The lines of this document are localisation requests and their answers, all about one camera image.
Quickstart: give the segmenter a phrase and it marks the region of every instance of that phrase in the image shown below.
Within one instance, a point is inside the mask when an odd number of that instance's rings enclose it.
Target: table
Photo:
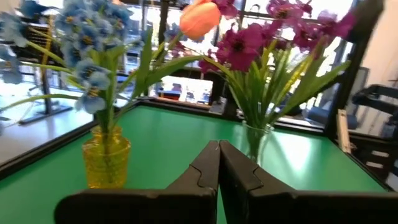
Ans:
[[[236,136],[242,131],[237,122],[150,106],[133,108],[120,125],[132,143],[126,188],[135,189],[166,188],[209,140],[227,139],[239,147]],[[56,203],[86,188],[81,145],[90,137],[83,135],[0,181],[1,223],[53,223]],[[262,166],[299,190],[385,191],[322,136],[275,129]],[[220,193],[218,223],[226,223]]]

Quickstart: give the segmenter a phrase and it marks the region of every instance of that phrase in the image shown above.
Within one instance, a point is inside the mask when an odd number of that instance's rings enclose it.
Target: vase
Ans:
[[[126,183],[130,142],[116,126],[108,134],[91,130],[93,139],[83,144],[86,179],[91,189],[120,189]]]
[[[243,121],[243,140],[241,150],[250,160],[257,163],[258,157],[264,152],[271,131],[274,129],[266,124],[263,128],[254,128]]]

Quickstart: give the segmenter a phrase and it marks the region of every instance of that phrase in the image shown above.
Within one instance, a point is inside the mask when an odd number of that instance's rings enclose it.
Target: black table edge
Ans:
[[[156,100],[155,98],[142,98],[138,99],[136,102],[132,104],[132,106],[127,110],[132,110],[138,106],[149,106],[153,108],[160,108],[164,110],[176,111],[181,113],[189,113],[195,114],[199,116],[206,116],[211,118],[224,119],[228,121],[242,122],[240,118],[227,118],[219,114],[209,113],[207,110],[198,109],[196,107],[189,107],[188,105],[178,105],[178,104],[170,104],[164,103],[163,101]],[[90,132],[91,128],[97,125],[96,121],[92,121],[83,125],[82,127],[76,128],[69,133],[61,135],[41,146],[35,147],[9,161],[6,161],[0,164],[0,180],[5,179],[6,177],[18,172],[19,170],[27,167],[30,164],[44,158],[45,156],[59,150],[61,147],[67,145],[73,140],[82,137],[83,135]],[[323,130],[320,128],[312,128],[304,125],[293,125],[288,123],[280,123],[277,122],[275,124],[276,128],[284,129],[288,131],[300,131],[306,134],[312,134],[316,136],[324,136]],[[360,161],[356,160],[353,156],[347,155],[353,162],[359,165],[365,173],[367,173],[370,177],[372,177],[379,185],[385,188],[388,191],[394,191],[390,186],[384,183],[382,180],[377,178],[365,165],[363,165]]]

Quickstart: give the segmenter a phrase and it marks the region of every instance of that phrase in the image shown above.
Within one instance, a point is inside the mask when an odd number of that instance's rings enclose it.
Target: artificial flower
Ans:
[[[25,31],[25,24],[15,14],[6,12],[0,13],[0,21],[2,26],[0,30],[0,38],[5,41],[13,41],[18,47],[25,47],[27,39],[22,35]]]
[[[349,12],[342,20],[337,22],[337,14],[332,14],[324,10],[319,13],[318,21],[322,25],[322,32],[332,37],[331,41],[333,41],[335,37],[345,38],[348,35],[354,26],[355,17]]]
[[[175,43],[175,46],[173,49],[171,49],[171,55],[173,58],[178,58],[180,56],[180,52],[184,52],[185,51],[185,46],[183,44],[181,44],[180,41],[177,41]]]
[[[209,57],[209,58],[211,58],[211,59],[214,59],[214,58],[211,56],[211,54],[212,54],[211,49],[209,49],[209,50],[207,51],[207,57]],[[218,67],[217,67],[217,66],[213,65],[212,63],[207,62],[207,61],[204,60],[204,59],[200,60],[200,61],[198,62],[198,65],[199,65],[199,67],[200,67],[200,71],[201,71],[203,74],[206,74],[206,73],[209,72],[209,71],[218,71]]]
[[[61,48],[63,59],[68,68],[75,68],[77,63],[81,60],[80,51],[75,48],[72,42],[66,41]]]
[[[65,35],[74,33],[75,27],[85,18],[85,10],[79,9],[76,4],[69,4],[55,17],[55,27]]]
[[[101,18],[98,12],[93,13],[92,20],[102,37],[106,38],[113,33],[112,24],[106,19]]]
[[[76,110],[84,110],[89,114],[94,114],[106,108],[105,100],[99,96],[101,90],[106,90],[110,85],[110,80],[101,72],[94,72],[89,79],[84,81],[85,92],[76,101]]]
[[[312,0],[309,0],[307,3],[303,3],[301,0],[296,0],[296,3],[301,8],[301,10],[307,13],[310,18],[312,17],[312,6],[310,5],[311,2]]]
[[[93,26],[88,24],[82,24],[78,33],[78,38],[75,42],[75,47],[83,52],[87,53],[91,49],[96,51],[103,50],[103,38],[100,36],[100,32]]]
[[[213,0],[213,2],[226,19],[232,19],[238,15],[238,9],[234,6],[235,0]]]
[[[75,68],[75,76],[82,81],[88,80],[95,72],[107,76],[111,71],[96,65],[91,58],[86,58],[78,62]]]
[[[181,32],[181,30],[180,30],[180,28],[178,27],[178,25],[175,22],[173,22],[171,27],[168,24],[166,24],[166,31],[164,32],[165,41],[166,42],[171,41],[180,32]],[[186,35],[183,35],[180,38],[180,40],[181,41],[188,40],[188,37]]]
[[[237,33],[229,30],[218,45],[217,58],[231,65],[232,70],[246,72],[251,62],[259,56],[258,50],[263,45],[262,26],[253,23],[247,29]]]
[[[25,0],[21,2],[17,10],[28,19],[37,19],[44,11],[47,11],[51,8],[53,7],[42,6],[33,0]]]
[[[115,33],[117,33],[119,38],[124,40],[132,24],[130,17],[133,15],[133,12],[123,5],[111,3],[109,4],[109,9],[106,11],[106,15]]]
[[[63,0],[63,8],[71,8],[74,7],[75,9],[87,9],[85,0]]]
[[[287,26],[293,26],[303,16],[304,11],[297,4],[284,1],[271,1],[267,11],[275,19],[281,20]]]
[[[299,47],[302,52],[313,50],[322,37],[318,24],[299,22],[294,27],[294,32],[293,43]]]
[[[220,23],[220,10],[211,0],[196,0],[187,6],[180,17],[183,34],[197,40]]]

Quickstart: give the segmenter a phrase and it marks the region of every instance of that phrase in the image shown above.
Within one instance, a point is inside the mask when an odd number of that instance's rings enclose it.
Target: blue flower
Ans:
[[[204,41],[204,39],[205,39],[205,37],[200,37],[199,39],[192,40],[192,41],[194,41],[195,43],[201,43],[202,41]]]
[[[132,16],[133,13],[125,6],[110,4],[106,14],[108,16],[108,21],[112,24],[115,33],[119,38],[124,40],[132,24],[130,16]]]
[[[105,44],[105,50],[112,49],[114,47],[118,47],[122,45],[123,42],[117,38],[112,38],[108,43]]]
[[[103,38],[100,32],[93,26],[82,24],[78,33],[78,38],[75,42],[75,47],[82,51],[83,54],[91,49],[96,51],[103,50]]]
[[[25,0],[22,1],[20,8],[17,10],[26,18],[33,19],[40,17],[44,11],[49,10],[50,8],[53,7],[42,6],[33,0]]]
[[[106,90],[110,85],[110,80],[101,72],[94,72],[90,78],[84,82],[86,91],[76,101],[76,110],[82,108],[89,114],[105,109],[106,102],[99,96],[101,90]]]
[[[85,18],[85,11],[75,4],[70,4],[55,17],[55,28],[64,31],[66,35],[73,34],[74,28]]]
[[[172,26],[170,27],[169,25],[166,26],[166,31],[164,32],[164,38],[166,42],[171,41],[177,34],[181,32],[179,26],[173,22]],[[180,39],[180,41],[185,41],[188,40],[188,37],[183,35]]]
[[[80,51],[73,46],[73,43],[67,41],[61,48],[63,59],[69,68],[75,68],[81,60]]]
[[[76,65],[75,75],[82,81],[88,80],[92,76],[92,74],[94,74],[95,72],[101,73],[106,76],[111,71],[94,64],[94,62],[91,58],[86,58],[86,59],[78,62]]]
[[[19,61],[16,57],[0,62],[0,74],[4,83],[20,84],[22,73],[19,71]]]
[[[99,31],[99,34],[102,37],[108,37],[113,33],[113,28],[111,23],[105,19],[102,19],[99,13],[95,12],[92,15],[92,18],[94,25],[96,26],[96,28]]]
[[[21,19],[16,15],[1,12],[0,21],[2,22],[0,38],[5,41],[13,41],[18,47],[25,47],[27,39],[22,35],[25,25]]]
[[[91,0],[90,9],[94,12],[107,12],[111,3],[110,0]]]

